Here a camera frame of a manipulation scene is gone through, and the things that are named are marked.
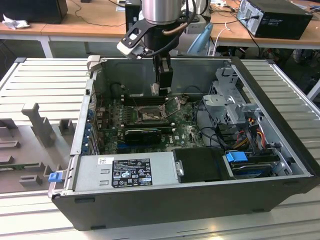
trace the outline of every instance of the sticker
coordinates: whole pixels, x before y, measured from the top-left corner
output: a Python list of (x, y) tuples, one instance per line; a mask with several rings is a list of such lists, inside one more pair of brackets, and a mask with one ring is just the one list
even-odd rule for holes
[(125, 188), (152, 185), (150, 158), (114, 160), (113, 157), (101, 157), (101, 159), (112, 159), (112, 187)]
[(112, 162), (114, 161), (114, 157), (99, 157), (98, 158), (98, 164), (112, 164)]

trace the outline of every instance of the motherboard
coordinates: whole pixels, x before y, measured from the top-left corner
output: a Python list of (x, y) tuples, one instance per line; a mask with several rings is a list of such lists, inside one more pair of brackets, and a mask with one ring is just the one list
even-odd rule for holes
[(97, 109), (100, 154), (170, 152), (204, 147), (195, 118), (195, 103), (181, 96), (163, 104), (141, 105), (137, 99), (112, 100)]

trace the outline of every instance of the white table leg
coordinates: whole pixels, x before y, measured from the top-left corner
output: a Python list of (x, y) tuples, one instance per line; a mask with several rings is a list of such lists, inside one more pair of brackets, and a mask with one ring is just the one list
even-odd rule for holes
[(53, 58), (54, 56), (51, 52), (51, 48), (50, 48), (50, 44), (49, 44), (49, 42), (50, 42), (49, 37), (48, 36), (41, 36), (39, 41), (41, 43), (45, 57), (46, 58)]
[(307, 97), (310, 100), (315, 99), (315, 97), (320, 93), (320, 79), (319, 81), (314, 85), (314, 87), (310, 90)]

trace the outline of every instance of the metal cylinder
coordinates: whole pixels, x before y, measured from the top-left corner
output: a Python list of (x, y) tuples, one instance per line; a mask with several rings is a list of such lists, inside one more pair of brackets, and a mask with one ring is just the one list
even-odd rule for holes
[(142, 14), (151, 24), (174, 23), (181, 14), (182, 0), (142, 0)]

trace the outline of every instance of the wooden desk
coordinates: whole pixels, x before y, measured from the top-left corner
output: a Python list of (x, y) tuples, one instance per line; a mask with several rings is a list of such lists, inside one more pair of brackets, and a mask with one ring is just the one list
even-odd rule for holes
[(125, 13), (116, 11), (117, 6), (108, 0), (92, 0), (90, 3), (82, 3), (80, 0), (66, 2), (68, 12), (62, 23), (47, 24), (41, 31), (42, 35), (121, 38), (126, 34)]
[(18, 28), (13, 30), (6, 25), (0, 23), (0, 35), (15, 34), (15, 35), (41, 35), (41, 30), (46, 26), (45, 23), (32, 23), (30, 27)]
[[(116, 12), (116, 5), (108, 0), (92, 0), (90, 3), (81, 3), (80, 0), (66, 0), (68, 13), (62, 24), (32, 23), (30, 28), (18, 30), (8, 29), (0, 24), (0, 39), (36, 40), (40, 41), (44, 54), (52, 58), (50, 41), (75, 41), (75, 42), (113, 42), (116, 43), (126, 33), (126, 17), (124, 12)], [(315, 5), (308, 1), (294, 0), (295, 3), (308, 6)], [(227, 0), (232, 7), (238, 7), (237, 1)], [(225, 23), (236, 20), (229, 13), (215, 12), (212, 14), (213, 23)], [(215, 40), (224, 24), (215, 24), (211, 37)], [(231, 31), (225, 30), (219, 37), (219, 46), (255, 47), (247, 30), (241, 23), (228, 24)], [(320, 20), (312, 20), (300, 40), (255, 38), (262, 48), (284, 49), (320, 49)]]
[[(297, 4), (304, 6), (316, 5), (314, 2), (309, 1), (294, 1)], [(227, 3), (233, 7), (239, 7), (237, 1), (227, 0)], [(225, 23), (237, 20), (226, 12), (214, 12), (212, 14), (212, 23)], [(250, 38), (248, 31), (240, 22), (234, 22), (227, 25), (231, 30), (223, 31), (218, 39), (220, 46), (235, 46), (235, 47), (255, 47), (255, 43)], [(224, 24), (214, 24), (211, 37), (215, 40), (219, 32), (225, 28)], [(254, 38), (259, 47), (268, 48), (288, 48), (288, 49), (319, 49), (320, 48), (320, 20), (311, 20), (303, 35), (299, 40), (290, 39), (273, 39), (273, 38)]]

